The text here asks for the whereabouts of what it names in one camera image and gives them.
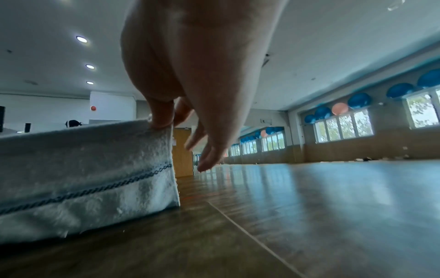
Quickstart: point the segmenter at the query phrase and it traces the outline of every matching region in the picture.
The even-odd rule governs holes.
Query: door
[[[175,128],[173,131],[173,137],[176,141],[173,146],[173,164],[176,177],[192,176],[193,169],[193,156],[192,152],[187,151],[184,148],[184,144],[191,135],[190,129]]]

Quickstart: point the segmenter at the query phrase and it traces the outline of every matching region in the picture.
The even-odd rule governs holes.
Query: white towel
[[[172,128],[146,120],[0,139],[0,244],[66,237],[180,205]]]

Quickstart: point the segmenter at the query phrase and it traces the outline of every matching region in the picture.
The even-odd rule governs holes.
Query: hand
[[[151,107],[154,128],[177,126],[196,111],[185,146],[208,136],[200,172],[238,137],[286,2],[136,0],[129,11],[121,35],[126,71]]]

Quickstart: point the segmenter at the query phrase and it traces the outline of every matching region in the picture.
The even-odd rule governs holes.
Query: wooden floor
[[[440,277],[440,161],[220,165],[181,208],[0,248],[0,277]]]
[[[440,277],[440,162],[221,165],[178,180],[304,277]]]

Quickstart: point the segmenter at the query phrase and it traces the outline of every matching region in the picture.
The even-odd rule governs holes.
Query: pink exercise ball
[[[342,102],[336,103],[331,108],[331,112],[335,115],[341,115],[348,112],[348,105]]]

